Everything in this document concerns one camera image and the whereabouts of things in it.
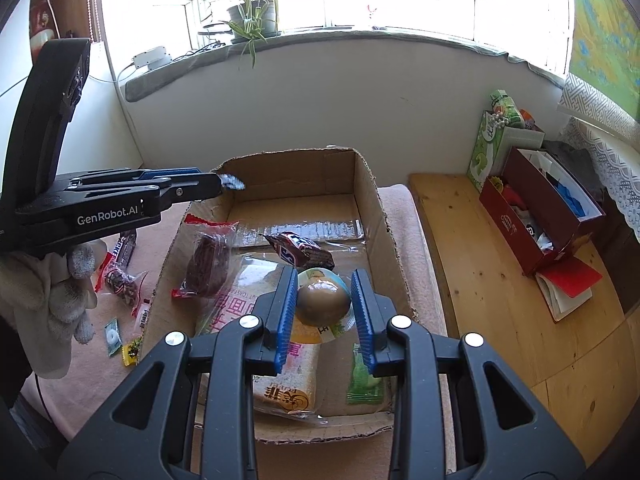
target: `white device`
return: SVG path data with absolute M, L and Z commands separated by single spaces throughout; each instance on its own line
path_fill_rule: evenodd
M 167 54 L 164 46 L 156 46 L 133 57 L 133 64 L 136 68 L 146 66 L 150 71 L 169 64 L 171 61 L 171 55 Z

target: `white glove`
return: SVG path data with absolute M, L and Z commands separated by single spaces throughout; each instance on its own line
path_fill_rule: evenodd
M 33 371 L 45 379 L 66 375 L 71 337 L 87 344 L 94 326 L 86 312 L 97 298 L 91 275 L 107 253 L 102 240 L 42 260 L 25 253 L 0 254 L 0 316 L 18 333 Z

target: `green packaged box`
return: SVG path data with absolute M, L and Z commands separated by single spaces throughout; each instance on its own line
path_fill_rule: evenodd
M 527 150 L 539 150 L 544 138 L 545 134 L 541 130 L 497 126 L 492 119 L 492 113 L 485 110 L 482 113 L 476 145 L 466 176 L 480 191 L 489 176 L 502 173 L 502 168 L 512 146 Z

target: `red box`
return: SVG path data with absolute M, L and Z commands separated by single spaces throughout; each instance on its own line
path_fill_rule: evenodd
M 552 176 L 566 185 L 585 208 L 586 216 L 578 218 L 556 188 L 537 165 L 546 166 Z M 502 180 L 520 195 L 533 218 L 553 242 L 552 251 L 543 253 L 515 211 L 492 186 L 484 186 L 480 202 L 498 226 L 525 274 L 548 266 L 586 243 L 605 221 L 605 214 L 588 192 L 562 165 L 546 152 L 512 148 L 507 158 Z

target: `round egg-shaped snack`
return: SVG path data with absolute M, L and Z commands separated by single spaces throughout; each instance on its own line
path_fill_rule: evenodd
M 350 306 L 343 286 L 328 277 L 316 277 L 298 289 L 296 317 L 307 326 L 331 326 L 346 316 Z

